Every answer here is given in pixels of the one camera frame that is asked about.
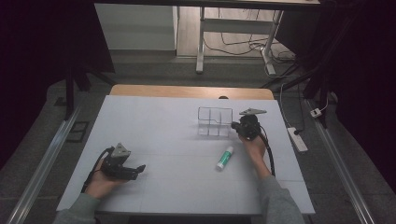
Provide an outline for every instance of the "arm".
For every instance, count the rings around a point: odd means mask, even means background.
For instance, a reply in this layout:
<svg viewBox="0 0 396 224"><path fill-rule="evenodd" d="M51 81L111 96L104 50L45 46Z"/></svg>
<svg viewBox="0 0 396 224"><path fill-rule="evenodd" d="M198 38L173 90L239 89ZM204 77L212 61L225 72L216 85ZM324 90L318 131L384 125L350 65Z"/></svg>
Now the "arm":
<svg viewBox="0 0 396 224"><path fill-rule="evenodd" d="M289 191L279 186L262 159L265 153L264 142L259 136L253 141L248 141L242 136L239 136L239 138L243 142L260 179L258 191L265 223L305 223Z"/></svg>
<svg viewBox="0 0 396 224"><path fill-rule="evenodd" d="M84 193L81 193L70 209L64 209L58 213L53 224L74 223L94 224L94 212L100 200L111 192L116 186L125 183L125 180L112 179L106 176L100 167L102 161L96 167L90 185Z"/></svg>

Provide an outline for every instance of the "wooden table edge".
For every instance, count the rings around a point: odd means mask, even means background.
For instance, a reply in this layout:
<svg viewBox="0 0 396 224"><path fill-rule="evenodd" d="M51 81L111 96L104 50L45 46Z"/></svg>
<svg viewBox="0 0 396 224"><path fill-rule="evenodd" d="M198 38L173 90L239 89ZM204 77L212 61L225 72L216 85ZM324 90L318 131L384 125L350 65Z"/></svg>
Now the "wooden table edge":
<svg viewBox="0 0 396 224"><path fill-rule="evenodd" d="M125 84L113 86L109 95L204 99L219 99L220 96L226 96L234 100L274 100L273 93L268 89Z"/></svg>

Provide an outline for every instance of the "wooden floor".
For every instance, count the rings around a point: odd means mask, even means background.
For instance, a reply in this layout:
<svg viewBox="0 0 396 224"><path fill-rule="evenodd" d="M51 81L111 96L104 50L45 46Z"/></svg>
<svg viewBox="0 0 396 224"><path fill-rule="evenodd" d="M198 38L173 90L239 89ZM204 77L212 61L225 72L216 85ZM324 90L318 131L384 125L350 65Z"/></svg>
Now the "wooden floor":
<svg viewBox="0 0 396 224"><path fill-rule="evenodd" d="M207 7L205 9L206 18L234 19L234 20L250 20L250 21L271 21L274 11L272 10L258 10L258 9L234 9L234 8L216 8ZM200 27L200 8L198 7L181 7L180 18L177 32L177 56L192 56L197 55L198 41L199 41L199 27ZM249 41L251 35L246 34L222 34L224 42L244 42ZM253 35L252 40L264 39L268 35ZM240 54L250 51L248 43L237 45L225 45L221 39L221 33L205 33L204 40L206 44L212 49L221 49L234 54ZM254 43L265 43L265 40L252 41ZM205 56L238 56L238 57L258 57L261 55L258 50L253 50L247 54L232 55L225 52L209 49L205 46ZM274 44L272 46L274 55L279 52L287 51L288 49L281 44ZM292 52L282 53L282 57L293 57Z"/></svg>

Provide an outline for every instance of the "transparent container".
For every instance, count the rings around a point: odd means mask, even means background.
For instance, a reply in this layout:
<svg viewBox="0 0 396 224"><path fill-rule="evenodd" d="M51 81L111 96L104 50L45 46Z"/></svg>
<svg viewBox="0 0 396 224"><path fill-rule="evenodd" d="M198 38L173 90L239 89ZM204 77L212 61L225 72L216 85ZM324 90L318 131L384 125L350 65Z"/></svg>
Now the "transparent container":
<svg viewBox="0 0 396 224"><path fill-rule="evenodd" d="M198 108L198 134L211 136L229 136L233 110L220 107Z"/></svg>

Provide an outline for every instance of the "glue stick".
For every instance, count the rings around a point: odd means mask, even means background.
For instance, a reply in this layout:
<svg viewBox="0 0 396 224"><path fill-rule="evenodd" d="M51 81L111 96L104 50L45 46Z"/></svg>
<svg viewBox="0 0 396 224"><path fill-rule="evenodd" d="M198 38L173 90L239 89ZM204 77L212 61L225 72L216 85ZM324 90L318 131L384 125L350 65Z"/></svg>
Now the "glue stick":
<svg viewBox="0 0 396 224"><path fill-rule="evenodd" d="M222 171L222 169L224 169L224 166L227 164L228 160L231 158L232 155L233 155L233 147L227 147L227 150L225 150L218 164L216 165L216 169Z"/></svg>

